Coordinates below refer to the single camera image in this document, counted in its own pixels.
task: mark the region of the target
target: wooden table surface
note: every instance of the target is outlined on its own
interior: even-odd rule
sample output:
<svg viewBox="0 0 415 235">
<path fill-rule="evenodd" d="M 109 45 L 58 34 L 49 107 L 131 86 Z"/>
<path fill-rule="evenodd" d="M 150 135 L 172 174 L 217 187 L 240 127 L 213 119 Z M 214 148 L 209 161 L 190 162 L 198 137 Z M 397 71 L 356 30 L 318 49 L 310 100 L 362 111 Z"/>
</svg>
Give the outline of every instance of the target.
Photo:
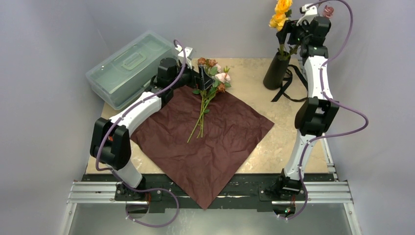
<svg viewBox="0 0 415 235">
<path fill-rule="evenodd" d="M 257 112 L 275 123 L 270 132 L 256 146 L 248 159 L 241 165 L 237 173 L 281 173 L 287 164 L 296 139 L 294 118 L 302 103 L 289 101 L 281 97 L 278 102 L 270 102 L 277 91 L 270 91 L 262 84 L 262 79 L 267 72 L 271 59 L 238 59 L 219 58 L 216 61 L 222 67 L 228 65 L 231 70 L 232 87 L 227 89 L 229 93 L 241 99 Z M 293 59 L 291 64 L 298 66 L 298 61 Z M 307 91 L 298 77 L 294 74 L 293 83 L 286 93 L 291 98 L 303 98 Z M 104 104 L 103 118 L 110 118 L 118 111 Z M 131 160 L 141 173 L 163 173 L 136 145 L 131 142 Z M 305 172 L 326 173 L 327 163 L 324 158 L 323 148 L 316 143 Z M 95 158 L 90 157 L 86 173 L 99 173 L 95 170 Z"/>
</svg>

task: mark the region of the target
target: vase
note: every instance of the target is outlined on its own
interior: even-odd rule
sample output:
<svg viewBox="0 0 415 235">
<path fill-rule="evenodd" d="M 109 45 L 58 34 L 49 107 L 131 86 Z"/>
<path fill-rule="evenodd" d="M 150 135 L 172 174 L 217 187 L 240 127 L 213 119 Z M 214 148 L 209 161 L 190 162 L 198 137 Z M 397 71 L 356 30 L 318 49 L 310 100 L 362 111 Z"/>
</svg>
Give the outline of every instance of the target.
<svg viewBox="0 0 415 235">
<path fill-rule="evenodd" d="M 282 87 L 282 81 L 285 72 L 287 71 L 288 64 L 290 63 L 291 56 L 286 60 L 280 60 L 279 55 L 279 52 L 275 54 L 263 80 L 264 86 L 269 90 L 276 90 Z"/>
</svg>

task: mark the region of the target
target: clear plastic box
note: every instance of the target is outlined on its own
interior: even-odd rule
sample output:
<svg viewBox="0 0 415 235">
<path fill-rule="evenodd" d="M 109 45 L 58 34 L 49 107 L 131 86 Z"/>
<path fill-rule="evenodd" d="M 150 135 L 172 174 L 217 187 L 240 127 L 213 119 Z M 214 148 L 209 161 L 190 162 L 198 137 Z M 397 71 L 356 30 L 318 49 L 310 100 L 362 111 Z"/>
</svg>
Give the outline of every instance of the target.
<svg viewBox="0 0 415 235">
<path fill-rule="evenodd" d="M 144 92 L 166 57 L 177 59 L 173 43 L 147 31 L 88 71 L 86 77 L 95 93 L 120 110 Z"/>
</svg>

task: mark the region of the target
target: brown cloth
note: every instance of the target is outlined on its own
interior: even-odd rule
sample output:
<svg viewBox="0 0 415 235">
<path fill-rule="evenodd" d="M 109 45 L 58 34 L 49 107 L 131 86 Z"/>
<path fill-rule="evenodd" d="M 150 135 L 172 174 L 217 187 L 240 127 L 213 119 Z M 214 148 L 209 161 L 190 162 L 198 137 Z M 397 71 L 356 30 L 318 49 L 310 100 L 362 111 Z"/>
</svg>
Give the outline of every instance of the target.
<svg viewBox="0 0 415 235">
<path fill-rule="evenodd" d="M 187 139 L 195 126 L 201 97 L 190 87 L 131 135 L 142 151 L 199 206 L 207 209 L 274 123 L 230 93 L 219 93 L 207 107 L 203 138 Z"/>
</svg>

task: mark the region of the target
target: white wall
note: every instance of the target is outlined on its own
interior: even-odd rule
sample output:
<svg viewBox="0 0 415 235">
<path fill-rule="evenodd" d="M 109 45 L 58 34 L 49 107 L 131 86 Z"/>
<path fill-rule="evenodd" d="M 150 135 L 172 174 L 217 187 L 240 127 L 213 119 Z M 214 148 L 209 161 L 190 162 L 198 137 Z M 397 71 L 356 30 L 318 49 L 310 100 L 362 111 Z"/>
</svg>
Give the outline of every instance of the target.
<svg viewBox="0 0 415 235">
<path fill-rule="evenodd" d="M 111 52 L 150 29 L 204 57 L 273 57 L 276 0 L 85 0 Z M 295 0 L 293 19 L 305 0 Z"/>
<path fill-rule="evenodd" d="M 412 0 L 348 0 L 355 24 L 343 55 L 328 65 L 335 99 L 368 115 L 368 128 L 329 140 L 347 179 L 366 235 L 414 234 L 415 29 Z M 346 36 L 348 12 L 334 3 L 327 46 L 334 55 Z M 363 121 L 341 110 L 331 133 Z"/>
<path fill-rule="evenodd" d="M 109 53 L 81 0 L 0 7 L 0 234 L 56 235 L 103 101 L 85 72 Z"/>
</svg>

